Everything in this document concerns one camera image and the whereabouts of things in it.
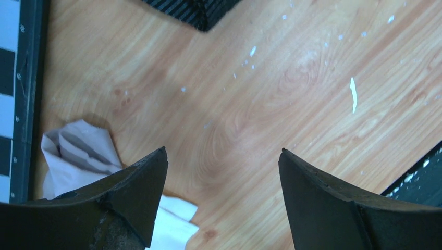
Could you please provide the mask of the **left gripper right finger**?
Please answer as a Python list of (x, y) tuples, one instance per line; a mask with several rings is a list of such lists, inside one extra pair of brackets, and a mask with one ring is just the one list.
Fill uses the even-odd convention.
[(387, 198), (287, 149), (278, 161), (296, 249), (441, 249), (441, 209)]

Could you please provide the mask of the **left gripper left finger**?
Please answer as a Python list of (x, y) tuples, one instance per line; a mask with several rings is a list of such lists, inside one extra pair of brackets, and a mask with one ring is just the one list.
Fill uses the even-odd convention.
[(145, 249), (168, 169), (161, 147), (55, 199), (1, 204), (1, 249)]

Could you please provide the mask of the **black pinstriped underwear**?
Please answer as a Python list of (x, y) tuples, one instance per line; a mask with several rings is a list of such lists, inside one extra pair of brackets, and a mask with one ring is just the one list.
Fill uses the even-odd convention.
[(144, 0), (154, 9), (209, 32), (240, 0)]

